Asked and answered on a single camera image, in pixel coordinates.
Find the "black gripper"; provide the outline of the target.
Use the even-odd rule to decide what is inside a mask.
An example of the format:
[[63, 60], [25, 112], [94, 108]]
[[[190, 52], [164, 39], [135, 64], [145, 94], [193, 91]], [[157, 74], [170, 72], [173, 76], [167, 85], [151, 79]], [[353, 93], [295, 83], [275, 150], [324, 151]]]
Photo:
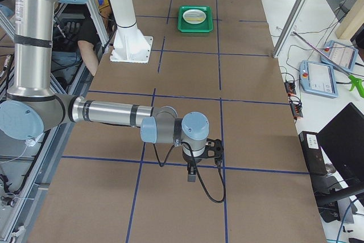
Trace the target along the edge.
[[185, 148], [183, 148], [183, 159], [188, 163], [187, 171], [188, 171], [188, 182], [196, 181], [196, 164], [200, 163], [203, 159], [208, 159], [209, 155], [207, 151], [194, 151], [193, 156], [191, 156], [191, 152]]

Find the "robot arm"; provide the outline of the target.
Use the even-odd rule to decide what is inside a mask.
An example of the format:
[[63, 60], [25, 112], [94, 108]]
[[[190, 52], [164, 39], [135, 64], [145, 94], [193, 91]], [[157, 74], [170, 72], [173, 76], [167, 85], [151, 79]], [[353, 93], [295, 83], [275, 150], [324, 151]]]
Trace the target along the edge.
[[1, 104], [1, 130], [25, 140], [67, 122], [99, 122], [140, 128], [143, 142], [182, 147], [188, 180], [200, 179], [197, 164], [210, 150], [209, 121], [199, 112], [183, 118], [165, 106], [120, 104], [57, 94], [50, 88], [53, 16], [56, 2], [87, 0], [15, 0], [15, 77]]

